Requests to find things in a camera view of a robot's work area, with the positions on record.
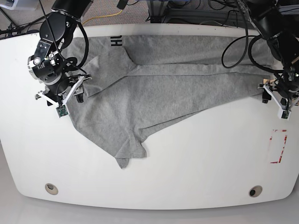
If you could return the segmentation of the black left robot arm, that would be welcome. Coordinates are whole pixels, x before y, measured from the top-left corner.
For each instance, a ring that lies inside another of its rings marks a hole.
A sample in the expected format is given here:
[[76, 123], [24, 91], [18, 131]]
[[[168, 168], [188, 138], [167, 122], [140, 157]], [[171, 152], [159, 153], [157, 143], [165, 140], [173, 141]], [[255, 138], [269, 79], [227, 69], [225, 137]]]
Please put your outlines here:
[[[238, 0], [236, 5], [253, 27], [259, 32], [248, 46], [250, 61], [259, 69], [272, 73], [273, 82], [266, 81], [263, 88], [263, 103], [275, 98], [276, 91], [281, 100], [277, 100], [281, 110], [281, 118], [287, 119], [291, 109], [299, 101], [299, 41], [288, 27], [288, 22], [279, 12], [273, 0]], [[258, 64], [252, 56], [255, 42], [263, 39], [267, 42], [274, 58], [281, 62], [282, 70], [274, 70]]]

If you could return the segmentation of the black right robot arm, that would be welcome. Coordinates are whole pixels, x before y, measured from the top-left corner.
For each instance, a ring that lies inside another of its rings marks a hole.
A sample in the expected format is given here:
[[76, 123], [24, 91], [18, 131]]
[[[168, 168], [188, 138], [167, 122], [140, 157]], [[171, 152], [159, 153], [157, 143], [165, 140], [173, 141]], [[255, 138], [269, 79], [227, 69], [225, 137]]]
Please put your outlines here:
[[[39, 91], [36, 99], [43, 98], [48, 106], [54, 105], [59, 116], [67, 115], [66, 104], [72, 96], [83, 103], [83, 82], [91, 78], [82, 68], [89, 53], [89, 41], [81, 19], [92, 3], [91, 0], [55, 1], [51, 13], [44, 16], [35, 53], [28, 58], [31, 76], [45, 84], [45, 90]], [[71, 44], [76, 28], [81, 30], [85, 42], [81, 62], [76, 57], [62, 55], [62, 50]]]

